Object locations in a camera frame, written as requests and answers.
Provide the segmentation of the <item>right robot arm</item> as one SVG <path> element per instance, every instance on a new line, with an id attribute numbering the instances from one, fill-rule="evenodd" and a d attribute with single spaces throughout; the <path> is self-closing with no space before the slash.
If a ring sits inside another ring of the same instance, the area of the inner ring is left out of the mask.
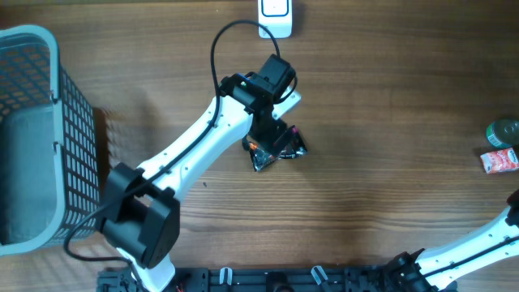
<path id="1" fill-rule="evenodd" d="M 443 245 L 403 252 L 383 269 L 385 291 L 443 291 L 456 279 L 518 255 L 518 192 L 508 207 L 481 228 Z"/>

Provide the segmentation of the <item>white barcode scanner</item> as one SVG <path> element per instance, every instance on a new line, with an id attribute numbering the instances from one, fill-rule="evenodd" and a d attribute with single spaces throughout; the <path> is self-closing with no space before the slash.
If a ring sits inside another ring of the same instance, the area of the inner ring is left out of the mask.
<path id="1" fill-rule="evenodd" d="M 288 38 L 293 28 L 291 0 L 258 0 L 258 22 L 276 39 Z"/>

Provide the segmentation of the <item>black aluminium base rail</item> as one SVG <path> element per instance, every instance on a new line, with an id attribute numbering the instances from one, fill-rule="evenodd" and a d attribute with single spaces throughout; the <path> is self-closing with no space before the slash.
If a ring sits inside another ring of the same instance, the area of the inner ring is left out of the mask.
<path id="1" fill-rule="evenodd" d="M 167 291 L 182 292 L 267 292 L 267 291 L 394 291 L 384 283 L 378 266 L 326 268 L 326 279 L 317 280 L 313 269 L 208 269 L 180 268 Z"/>

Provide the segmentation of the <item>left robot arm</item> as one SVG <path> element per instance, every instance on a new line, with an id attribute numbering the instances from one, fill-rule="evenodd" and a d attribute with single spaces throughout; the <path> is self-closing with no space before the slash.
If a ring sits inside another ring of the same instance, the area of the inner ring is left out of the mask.
<path id="1" fill-rule="evenodd" d="M 286 148 L 291 133 L 281 116 L 300 99 L 296 80 L 276 54 L 259 72 L 225 77 L 204 115 L 169 147 L 135 169 L 120 163 L 110 172 L 96 228 L 129 264 L 132 288 L 163 291 L 174 279 L 168 254 L 179 236 L 181 203 L 229 146 L 250 136 L 272 156 Z"/>

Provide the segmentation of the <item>hex wrench set package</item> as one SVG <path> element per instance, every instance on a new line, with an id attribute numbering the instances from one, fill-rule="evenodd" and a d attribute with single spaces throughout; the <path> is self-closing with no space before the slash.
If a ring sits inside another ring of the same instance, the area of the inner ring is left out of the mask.
<path id="1" fill-rule="evenodd" d="M 266 169 L 276 161 L 296 159 L 307 154 L 307 147 L 304 144 L 299 129 L 296 126 L 292 126 L 287 133 L 290 141 L 276 156 L 273 156 L 255 142 L 248 141 L 246 138 L 242 140 L 247 144 L 244 149 L 250 154 L 252 167 L 255 172 Z"/>

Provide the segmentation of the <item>silver tin can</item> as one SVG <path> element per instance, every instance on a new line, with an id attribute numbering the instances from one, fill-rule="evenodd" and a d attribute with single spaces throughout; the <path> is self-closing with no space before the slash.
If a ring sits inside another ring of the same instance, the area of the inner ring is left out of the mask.
<path id="1" fill-rule="evenodd" d="M 486 129 L 489 143 L 496 148 L 510 148 L 518 144 L 518 120 L 502 118 L 494 121 Z"/>

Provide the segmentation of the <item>red tissue pack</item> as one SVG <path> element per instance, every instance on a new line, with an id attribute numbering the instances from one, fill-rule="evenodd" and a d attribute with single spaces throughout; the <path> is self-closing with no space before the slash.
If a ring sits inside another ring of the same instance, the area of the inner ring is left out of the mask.
<path id="1" fill-rule="evenodd" d="M 518 157 L 514 148 L 506 148 L 480 156 L 487 174 L 497 174 L 518 170 Z"/>

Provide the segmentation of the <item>grey plastic mesh basket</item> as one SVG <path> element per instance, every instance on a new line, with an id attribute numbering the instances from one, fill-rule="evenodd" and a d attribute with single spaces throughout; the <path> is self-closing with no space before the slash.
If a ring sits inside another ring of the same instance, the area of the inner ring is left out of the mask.
<path id="1" fill-rule="evenodd" d="M 1 32 L 1 254 L 61 245 L 100 204 L 93 108 L 47 29 Z"/>

